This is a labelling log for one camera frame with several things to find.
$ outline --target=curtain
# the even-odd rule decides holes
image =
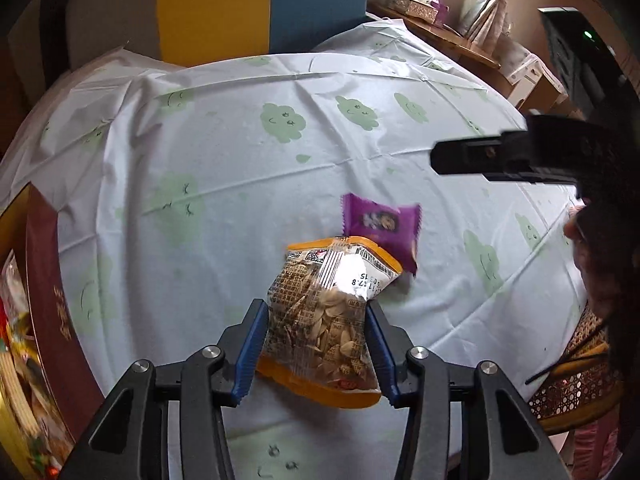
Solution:
[[[458,25],[458,32],[491,55],[502,32],[507,0],[477,0]]]

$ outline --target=bed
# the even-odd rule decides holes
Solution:
[[[574,190],[429,163],[437,140],[524,124],[402,21],[193,68],[115,50],[33,109],[0,163],[0,205],[32,181],[59,211],[68,306],[106,394],[136,359],[216,342],[266,296],[287,244],[341,234],[344,193],[419,202],[418,273],[383,291],[385,315],[445,360],[495,361],[528,398],[584,307],[562,235]],[[327,408],[257,377],[224,417],[239,479],[385,479],[406,412]],[[175,410],[170,424],[180,478]],[[455,455],[455,405],[451,435]]]

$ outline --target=purple candy wrapper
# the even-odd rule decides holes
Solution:
[[[344,236],[363,236],[387,250],[415,276],[420,234],[420,204],[398,209],[348,193],[342,197]]]

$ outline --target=cartoon face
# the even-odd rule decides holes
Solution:
[[[183,88],[160,97],[161,107],[165,112],[184,110],[188,103],[193,102],[193,89]]]
[[[484,136],[484,130],[473,121],[466,121],[466,124],[473,130],[476,135]]]
[[[86,150],[94,150],[102,143],[102,140],[106,137],[109,131],[109,125],[107,121],[100,121],[93,130],[84,134],[82,139],[82,147]]]
[[[529,219],[526,216],[519,215],[516,213],[516,220],[518,221],[518,225],[520,226],[520,232],[522,232],[522,236],[526,243],[529,245],[531,250],[536,248],[536,245],[540,243],[540,235]]]
[[[340,113],[352,123],[361,126],[368,132],[378,126],[378,122],[376,121],[378,116],[376,113],[357,99],[347,99],[338,95],[335,100],[338,101],[338,110],[340,110]]]
[[[116,316],[115,300],[109,292],[112,269],[111,259],[101,253],[96,262],[85,267],[81,286],[69,302],[76,332],[90,335],[101,323]]]
[[[458,93],[458,89],[455,86],[452,85],[443,85],[444,88],[446,88],[447,90],[449,90],[449,92],[452,95],[455,95],[456,97],[460,97],[460,94]]]
[[[292,480],[299,478],[309,478],[309,466],[304,459],[300,460],[298,456],[304,456],[303,453],[296,451],[286,453],[287,444],[279,445],[276,443],[268,444],[267,451],[261,455],[261,460],[255,471],[256,478],[277,479],[291,478]]]
[[[300,132],[306,127],[305,118],[297,114],[293,108],[273,103],[267,103],[262,107],[260,120],[266,132],[282,143],[299,139],[302,137]]]
[[[426,116],[426,112],[424,108],[422,108],[418,103],[414,103],[413,101],[409,101],[407,97],[400,93],[394,94],[396,101],[409,117],[411,117],[417,123],[429,122]]]
[[[502,285],[502,279],[498,274],[500,261],[491,245],[483,245],[475,233],[465,231],[463,235],[466,256],[474,266],[480,277],[484,290],[490,296]]]
[[[446,72],[443,66],[435,61],[430,61],[427,63],[427,68],[431,68],[432,70],[439,70],[440,72]]]
[[[265,66],[269,64],[270,58],[268,56],[253,56],[245,57],[243,61],[251,66]]]
[[[567,261],[572,261],[574,259],[574,245],[571,243],[571,240],[564,236],[562,230],[560,230],[560,247],[564,258]]]
[[[47,134],[49,133],[51,129],[51,126],[49,124],[49,121],[47,121],[47,124],[44,125],[44,128],[42,129],[42,134],[40,136],[40,140],[44,140],[44,138],[47,136]]]
[[[174,246],[191,241],[200,231],[204,203],[198,184],[189,174],[165,174],[147,204],[156,227]]]

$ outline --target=gift box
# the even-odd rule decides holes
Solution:
[[[9,267],[20,277],[13,289],[24,288],[28,303],[28,314],[19,322],[12,322],[12,306],[3,303],[0,446],[24,478],[54,478],[63,459],[51,457],[68,455],[104,397],[66,305],[58,214],[31,184],[0,216],[0,262],[3,275],[12,262]],[[16,286],[20,281],[22,287]],[[6,281],[2,284],[6,297]]]

